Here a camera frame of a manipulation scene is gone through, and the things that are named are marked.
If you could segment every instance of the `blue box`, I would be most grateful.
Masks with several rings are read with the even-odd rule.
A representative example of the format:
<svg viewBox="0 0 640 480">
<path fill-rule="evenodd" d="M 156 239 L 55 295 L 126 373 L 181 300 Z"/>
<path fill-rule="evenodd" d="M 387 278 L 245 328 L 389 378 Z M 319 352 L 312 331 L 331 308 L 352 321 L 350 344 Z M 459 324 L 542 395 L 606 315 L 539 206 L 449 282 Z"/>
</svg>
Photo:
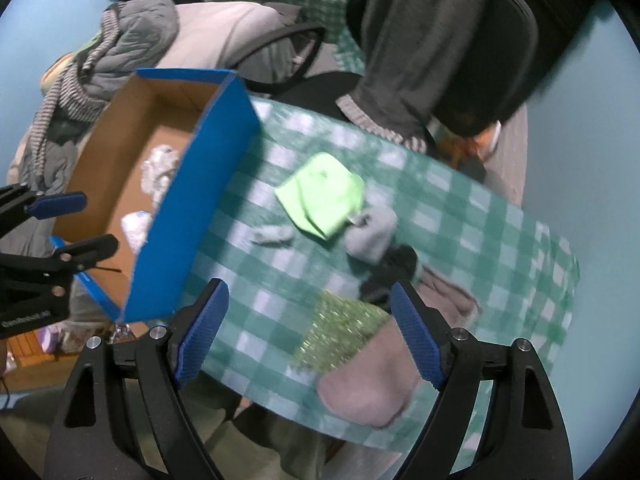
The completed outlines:
<svg viewBox="0 0 640 480">
<path fill-rule="evenodd" d="M 200 239 L 259 127 L 244 85 L 228 70 L 142 69 L 116 94 L 67 188 L 83 191 L 87 208 L 56 219 L 53 232 L 57 246 L 105 233 L 118 238 L 118 252 L 100 264 L 104 269 L 79 275 L 111 319 L 164 317 L 179 306 Z M 120 219 L 152 211 L 140 189 L 140 165 L 158 144 L 182 155 L 136 256 Z"/>
</svg>

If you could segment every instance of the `green glitter fabric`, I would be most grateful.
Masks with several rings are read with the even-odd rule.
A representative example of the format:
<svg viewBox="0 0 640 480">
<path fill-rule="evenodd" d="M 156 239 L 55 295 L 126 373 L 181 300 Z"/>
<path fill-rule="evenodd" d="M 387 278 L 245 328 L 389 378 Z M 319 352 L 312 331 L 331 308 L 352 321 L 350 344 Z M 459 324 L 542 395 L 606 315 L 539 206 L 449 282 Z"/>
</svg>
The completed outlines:
<svg viewBox="0 0 640 480">
<path fill-rule="evenodd" d="M 389 314 L 375 305 L 323 290 L 293 365 L 330 372 L 356 355 L 388 319 Z"/>
</svg>

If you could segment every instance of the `crumpled paper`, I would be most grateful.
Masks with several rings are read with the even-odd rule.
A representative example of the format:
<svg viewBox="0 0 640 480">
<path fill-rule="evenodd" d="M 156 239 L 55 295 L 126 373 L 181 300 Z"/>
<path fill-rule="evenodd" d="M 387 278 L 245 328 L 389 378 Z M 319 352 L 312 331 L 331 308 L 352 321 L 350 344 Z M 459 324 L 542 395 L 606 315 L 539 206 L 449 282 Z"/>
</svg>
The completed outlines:
<svg viewBox="0 0 640 480">
<path fill-rule="evenodd" d="M 146 234 L 151 227 L 152 221 L 153 217 L 147 211 L 128 213 L 120 219 L 122 232 L 134 254 L 138 254 L 146 243 Z"/>
<path fill-rule="evenodd" d="M 180 153 L 177 150 L 168 144 L 160 144 L 151 150 L 142 163 L 140 187 L 144 193 L 151 195 L 154 211 L 158 209 L 166 190 L 169 189 L 179 162 Z"/>
</svg>

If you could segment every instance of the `metal screw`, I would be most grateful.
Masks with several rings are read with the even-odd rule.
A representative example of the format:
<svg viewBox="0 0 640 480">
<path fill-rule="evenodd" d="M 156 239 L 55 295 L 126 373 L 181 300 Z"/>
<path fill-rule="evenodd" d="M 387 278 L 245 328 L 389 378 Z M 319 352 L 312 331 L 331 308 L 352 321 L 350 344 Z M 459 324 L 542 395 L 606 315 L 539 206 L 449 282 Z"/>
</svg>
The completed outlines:
<svg viewBox="0 0 640 480">
<path fill-rule="evenodd" d="M 523 352 L 531 350 L 531 343 L 526 339 L 516 339 L 516 346 Z"/>
<path fill-rule="evenodd" d="M 62 298 L 66 294 L 66 290 L 63 286 L 55 285 L 51 287 L 51 293 L 57 298 Z"/>
<path fill-rule="evenodd" d="M 451 335 L 453 336 L 453 339 L 457 339 L 458 341 L 466 341 L 469 339 L 469 332 L 459 326 L 451 330 Z"/>
<path fill-rule="evenodd" d="M 90 348 L 91 350 L 93 350 L 94 348 L 98 348 L 98 346 L 100 346 L 102 343 L 102 339 L 100 337 L 98 337 L 97 335 L 94 335 L 93 337 L 90 337 L 87 342 L 86 342 L 86 347 Z"/>
<path fill-rule="evenodd" d="M 162 339 L 166 335 L 166 327 L 158 325 L 149 331 L 151 339 Z"/>
</svg>

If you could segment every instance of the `chair armrest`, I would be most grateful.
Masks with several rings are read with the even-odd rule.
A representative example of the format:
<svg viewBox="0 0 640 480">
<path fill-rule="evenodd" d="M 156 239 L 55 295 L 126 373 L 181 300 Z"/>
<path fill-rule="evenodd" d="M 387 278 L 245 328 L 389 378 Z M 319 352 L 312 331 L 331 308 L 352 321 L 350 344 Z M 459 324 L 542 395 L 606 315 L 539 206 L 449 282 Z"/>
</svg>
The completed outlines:
<svg viewBox="0 0 640 480">
<path fill-rule="evenodd" d="M 278 28 L 271 32 L 267 32 L 260 38 L 257 38 L 248 45 L 240 48 L 235 54 L 231 55 L 229 61 L 225 63 L 226 67 L 235 70 L 245 59 L 252 56 L 260 49 L 272 43 L 276 43 L 277 41 L 284 40 L 285 38 L 290 38 L 295 34 L 301 34 L 302 32 L 316 32 L 316 39 L 308 56 L 306 56 L 303 63 L 289 79 L 278 83 L 260 83 L 249 79 L 244 80 L 247 88 L 252 92 L 260 92 L 262 94 L 278 94 L 280 92 L 284 92 L 299 83 L 316 60 L 320 47 L 322 46 L 322 40 L 324 40 L 324 35 L 326 34 L 326 29 L 321 27 L 321 25 L 301 23 L 300 25 L 291 25 L 289 27 Z"/>
</svg>

